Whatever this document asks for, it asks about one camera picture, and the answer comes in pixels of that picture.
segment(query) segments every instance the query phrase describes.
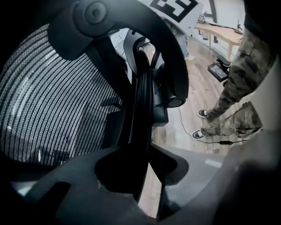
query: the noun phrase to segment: black cable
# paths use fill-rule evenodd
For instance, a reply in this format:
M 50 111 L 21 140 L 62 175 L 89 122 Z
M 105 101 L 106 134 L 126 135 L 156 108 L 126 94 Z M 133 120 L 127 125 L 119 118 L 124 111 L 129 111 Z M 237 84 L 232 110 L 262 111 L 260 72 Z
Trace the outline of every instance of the black cable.
M 237 29 L 233 28 L 233 27 L 229 27 L 229 26 L 222 26 L 222 25 L 218 25 L 218 24 L 213 24 L 213 23 L 210 23 L 210 22 L 207 22 L 207 21 L 197 21 L 197 23 L 203 23 L 203 24 L 209 24 L 209 25 L 212 25 L 212 26 L 218 26 L 218 27 L 222 27 L 222 28 L 229 28 L 229 29 L 233 29 L 235 31 L 238 31 Z
M 185 133 L 188 134 L 188 135 L 192 138 L 192 136 L 185 130 L 185 127 L 184 127 L 184 124 L 183 124 L 183 121 L 182 121 L 182 116 L 181 116 L 180 108 L 178 108 L 178 109 L 179 109 L 179 112 L 180 112 L 180 123 L 181 123 L 181 125 L 183 126 Z M 202 143 L 205 143 L 205 144 L 232 145 L 232 144 L 234 144 L 234 143 L 245 142 L 245 141 L 247 141 L 247 140 L 242 140 L 242 141 L 237 141 L 237 142 L 231 142 L 231 141 L 204 142 L 204 141 L 201 141 L 201 140 L 195 140 L 195 141 L 202 142 Z

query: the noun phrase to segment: black sneaker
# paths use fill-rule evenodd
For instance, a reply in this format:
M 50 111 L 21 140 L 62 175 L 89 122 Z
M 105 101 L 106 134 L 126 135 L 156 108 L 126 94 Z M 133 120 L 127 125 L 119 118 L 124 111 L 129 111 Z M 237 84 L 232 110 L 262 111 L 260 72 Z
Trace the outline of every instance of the black sneaker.
M 194 131 L 191 136 L 193 140 L 199 140 L 206 137 L 206 135 L 202 134 L 201 130 Z
M 198 110 L 197 115 L 201 118 L 208 118 L 207 111 L 208 110 L 206 110 L 206 109 L 200 109 L 200 110 Z

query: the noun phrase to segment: mesh chair back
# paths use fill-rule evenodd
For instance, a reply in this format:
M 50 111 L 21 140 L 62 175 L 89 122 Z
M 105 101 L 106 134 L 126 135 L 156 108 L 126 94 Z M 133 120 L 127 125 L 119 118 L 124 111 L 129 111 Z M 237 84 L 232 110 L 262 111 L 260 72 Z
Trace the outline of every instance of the mesh chair back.
M 17 161 L 57 166 L 101 149 L 122 100 L 85 54 L 62 59 L 47 28 L 22 41 L 1 73 L 0 149 Z

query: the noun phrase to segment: shoe sole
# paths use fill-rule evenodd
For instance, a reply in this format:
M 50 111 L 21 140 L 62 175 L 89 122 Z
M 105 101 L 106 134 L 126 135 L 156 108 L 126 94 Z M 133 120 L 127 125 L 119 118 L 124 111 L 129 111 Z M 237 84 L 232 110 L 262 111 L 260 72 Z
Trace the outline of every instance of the shoe sole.
M 206 117 L 206 116 L 201 116 L 201 115 L 199 114 L 199 111 L 201 111 L 201 110 L 198 110 L 198 111 L 197 111 L 197 115 L 198 115 L 199 117 L 201 117 L 201 118 L 208 118 L 208 117 Z
M 193 137 L 193 134 L 194 134 L 195 132 L 197 132 L 197 131 L 194 131 L 194 132 L 191 134 L 191 138 L 192 138 L 193 140 L 200 140 L 200 139 L 206 137 L 206 135 L 205 135 L 205 136 L 203 136 L 202 138 L 195 139 L 195 138 Z

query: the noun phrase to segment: person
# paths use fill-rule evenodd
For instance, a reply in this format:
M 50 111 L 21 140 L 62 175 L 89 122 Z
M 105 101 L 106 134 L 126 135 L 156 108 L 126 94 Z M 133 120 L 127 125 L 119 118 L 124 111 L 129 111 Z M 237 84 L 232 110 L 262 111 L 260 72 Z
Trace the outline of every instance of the person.
M 254 1 L 245 0 L 245 30 L 239 50 L 231 63 L 228 80 L 216 105 L 201 109 L 198 116 L 211 122 L 192 133 L 199 140 L 205 136 L 237 134 L 239 137 L 255 133 L 262 126 L 251 102 L 245 104 L 230 117 L 220 120 L 233 104 L 254 92 L 273 65 L 277 51 L 269 36 L 268 24 L 253 10 Z
M 184 54 L 184 59 L 193 60 L 194 56 L 190 55 L 188 52 L 188 49 L 187 49 L 187 46 L 188 46 L 187 36 L 168 20 L 164 19 L 164 21 L 167 24 L 167 26 L 170 28 L 170 30 L 172 31 L 173 35 L 176 37 L 176 40 L 179 43 L 180 48 Z

